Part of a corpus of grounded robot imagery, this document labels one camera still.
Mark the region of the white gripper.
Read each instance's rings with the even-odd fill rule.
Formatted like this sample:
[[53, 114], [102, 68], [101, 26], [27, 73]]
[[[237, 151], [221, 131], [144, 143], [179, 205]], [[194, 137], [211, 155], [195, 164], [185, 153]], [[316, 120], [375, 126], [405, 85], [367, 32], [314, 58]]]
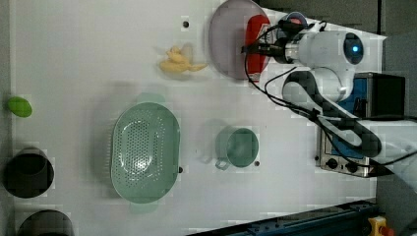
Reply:
[[291, 43], [293, 38], [306, 27], [299, 19], [287, 19], [278, 21], [276, 30], [275, 45], [273, 44], [251, 44], [241, 48], [242, 53], [260, 54], [260, 55], [277, 55], [274, 59], [279, 63], [291, 64], [293, 59], [287, 53], [287, 44]]

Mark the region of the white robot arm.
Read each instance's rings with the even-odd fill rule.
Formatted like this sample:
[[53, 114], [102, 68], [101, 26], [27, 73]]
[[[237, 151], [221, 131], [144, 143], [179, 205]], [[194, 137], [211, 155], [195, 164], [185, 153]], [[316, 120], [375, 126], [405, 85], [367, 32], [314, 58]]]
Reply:
[[258, 88], [273, 103], [303, 116], [331, 141], [340, 141], [375, 165], [383, 166], [416, 188], [416, 118], [404, 115], [358, 117], [339, 105], [354, 87], [355, 69], [364, 57], [361, 38], [349, 31], [327, 30], [324, 21], [307, 27], [281, 21], [261, 25], [241, 52], [249, 56], [280, 56], [298, 62], [283, 74], [282, 97]]

